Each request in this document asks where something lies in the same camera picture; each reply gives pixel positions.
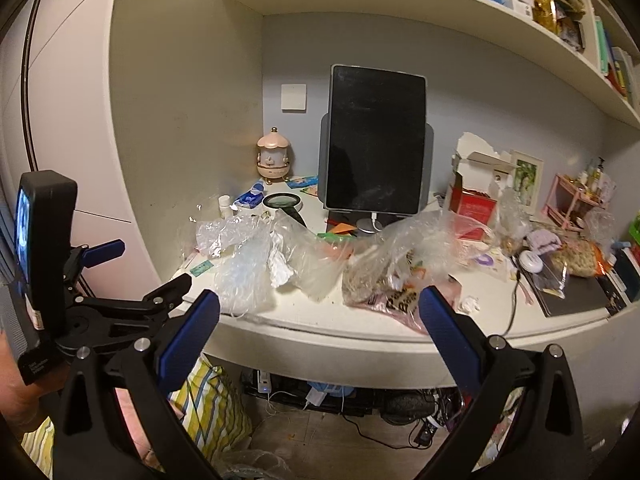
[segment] white shelf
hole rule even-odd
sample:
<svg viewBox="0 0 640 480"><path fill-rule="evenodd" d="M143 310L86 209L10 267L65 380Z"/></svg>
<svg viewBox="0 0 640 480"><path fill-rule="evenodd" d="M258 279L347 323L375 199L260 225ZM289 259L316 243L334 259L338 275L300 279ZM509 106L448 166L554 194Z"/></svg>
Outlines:
<svg viewBox="0 0 640 480"><path fill-rule="evenodd" d="M237 0L263 16L297 12L381 14L433 23L501 46L565 81L600 110L640 129L640 118L584 56L537 23L490 0Z"/></svg>

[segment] human hand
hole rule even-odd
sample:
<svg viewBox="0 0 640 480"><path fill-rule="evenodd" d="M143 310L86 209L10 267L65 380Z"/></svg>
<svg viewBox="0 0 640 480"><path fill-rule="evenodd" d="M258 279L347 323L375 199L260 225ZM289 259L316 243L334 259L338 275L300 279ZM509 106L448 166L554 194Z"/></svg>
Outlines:
<svg viewBox="0 0 640 480"><path fill-rule="evenodd" d="M14 361L6 334L0 332L0 413L16 435L38 429L44 420L40 397L61 389L68 365L61 364L35 383L25 386Z"/></svg>

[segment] clear plastic bag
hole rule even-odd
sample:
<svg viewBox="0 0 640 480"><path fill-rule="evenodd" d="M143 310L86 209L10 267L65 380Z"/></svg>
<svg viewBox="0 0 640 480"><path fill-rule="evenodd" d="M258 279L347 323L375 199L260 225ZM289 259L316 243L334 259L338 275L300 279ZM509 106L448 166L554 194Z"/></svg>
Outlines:
<svg viewBox="0 0 640 480"><path fill-rule="evenodd" d="M196 247L209 258L219 258L222 251L242 244L255 235L260 222L257 216L232 216L213 222L197 222Z"/></svg>
<svg viewBox="0 0 640 480"><path fill-rule="evenodd" d="M223 480L264 478L265 480L296 480L287 463L276 454L260 449L230 451L214 460L215 469Z"/></svg>
<svg viewBox="0 0 640 480"><path fill-rule="evenodd" d="M281 245L286 264L293 271L291 283L313 301L322 301L342 274L353 248L348 241L319 238L278 209L271 237Z"/></svg>
<svg viewBox="0 0 640 480"><path fill-rule="evenodd" d="M486 243L459 238L482 229ZM450 211L423 211L391 224L368 238L368 247L342 275L342 298L349 306L362 306L380 294L401 292L409 280L421 285L448 282L456 263L486 253L494 243L486 225Z"/></svg>
<svg viewBox="0 0 640 480"><path fill-rule="evenodd" d="M594 207L584 216L585 236L595 242L605 258L611 254L614 242L616 218L599 207Z"/></svg>
<svg viewBox="0 0 640 480"><path fill-rule="evenodd" d="M227 241L241 238L244 239L236 242L233 253L225 255L212 274L212 289L220 298L222 312L237 317L273 305L267 268L271 249L270 225L257 220L252 231L243 230L242 235L239 231L237 236L229 233Z"/></svg>
<svg viewBox="0 0 640 480"><path fill-rule="evenodd" d="M517 193L505 189L496 208L495 231L505 256L513 256L521 247L524 237L531 231L529 215L522 208Z"/></svg>
<svg viewBox="0 0 640 480"><path fill-rule="evenodd" d="M557 296L564 300L564 289L569 279L569 267L566 262L553 261L552 255L542 254L542 270L533 274L533 284L537 290Z"/></svg>

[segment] screw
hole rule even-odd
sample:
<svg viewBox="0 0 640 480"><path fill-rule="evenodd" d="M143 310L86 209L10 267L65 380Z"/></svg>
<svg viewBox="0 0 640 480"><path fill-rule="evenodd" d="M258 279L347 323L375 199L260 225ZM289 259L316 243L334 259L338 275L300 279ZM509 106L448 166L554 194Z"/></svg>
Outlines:
<svg viewBox="0 0 640 480"><path fill-rule="evenodd" d="M144 352L150 346L151 341L149 341L149 339L146 337L141 337L135 343L133 343L133 348L135 348L138 352Z"/></svg>
<svg viewBox="0 0 640 480"><path fill-rule="evenodd" d="M492 335L489 338L489 345L491 345L491 348L495 350L502 350L505 346L507 346L507 342L503 337L499 335Z"/></svg>
<svg viewBox="0 0 640 480"><path fill-rule="evenodd" d="M76 352L76 357L78 359L87 359L90 353L91 353L91 350L89 350L88 346L82 346Z"/></svg>
<svg viewBox="0 0 640 480"><path fill-rule="evenodd" d="M549 353L555 358L559 358L564 355L564 352L562 351L562 347L560 345L550 345Z"/></svg>

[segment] plastic bag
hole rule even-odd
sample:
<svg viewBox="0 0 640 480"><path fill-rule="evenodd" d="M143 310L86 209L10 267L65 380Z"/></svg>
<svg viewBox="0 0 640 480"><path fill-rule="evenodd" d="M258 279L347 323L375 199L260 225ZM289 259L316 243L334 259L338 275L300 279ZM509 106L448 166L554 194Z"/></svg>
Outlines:
<svg viewBox="0 0 640 480"><path fill-rule="evenodd" d="M411 330L428 335L429 333L420 319L418 298L420 298L422 290L430 285L435 285L453 310L459 311L462 285L452 276L437 283L425 282L419 278L409 280L401 290L380 292L371 296L366 302L352 306L368 308L374 312L393 317Z"/></svg>
<svg viewBox="0 0 640 480"><path fill-rule="evenodd" d="M484 231L488 244L459 240L476 229ZM391 224L367 242L367 251L342 275L344 303L387 314L426 333L417 312L420 292L436 285L455 308L462 288L449 272L487 252L494 235L473 218L438 210Z"/></svg>
<svg viewBox="0 0 640 480"><path fill-rule="evenodd" d="M260 222L264 221L257 216L232 216L213 222L198 222L196 247L200 254L219 258L222 251L253 237Z"/></svg>
<svg viewBox="0 0 640 480"><path fill-rule="evenodd" d="M280 209L275 213L271 237L274 245L281 245L293 272L291 283L318 302L332 291L353 253L348 241L323 240Z"/></svg>
<svg viewBox="0 0 640 480"><path fill-rule="evenodd" d="M570 275L582 278L603 276L609 271L600 248L588 240L565 239L562 247L551 253L551 261L557 269L566 266Z"/></svg>
<svg viewBox="0 0 640 480"><path fill-rule="evenodd" d="M594 207L584 216L585 236L600 247L605 258L608 258L611 254L615 223L615 216L599 207Z"/></svg>
<svg viewBox="0 0 640 480"><path fill-rule="evenodd" d="M283 459L260 449L222 453L214 460L214 466L223 480L239 478L296 480L296 476Z"/></svg>
<svg viewBox="0 0 640 480"><path fill-rule="evenodd" d="M511 187L498 199L495 231L505 256L513 256L521 247L524 237L531 231L529 215L522 208L517 193Z"/></svg>
<svg viewBox="0 0 640 480"><path fill-rule="evenodd" d="M487 244L462 244L459 238L482 229ZM374 294L401 291L418 277L427 284L446 282L457 262L466 262L489 250L494 235L487 226L450 211L423 211L388 225L366 238L367 250L349 264L342 276L345 304L355 306Z"/></svg>
<svg viewBox="0 0 640 480"><path fill-rule="evenodd" d="M244 316L247 312L254 312L273 304L267 268L271 249L270 225L266 221L253 218L256 222L252 231L245 230L247 224L242 222L229 223L244 227L235 235L229 231L225 243L229 240L247 238L236 242L233 253L224 256L212 274L212 288L220 298L220 308L222 312L232 316Z"/></svg>
<svg viewBox="0 0 640 480"><path fill-rule="evenodd" d="M533 285L537 290L564 300L564 289L569 279L567 263L559 260L554 262L552 255L548 253L540 256L540 259L542 259L543 267L539 273L532 274Z"/></svg>

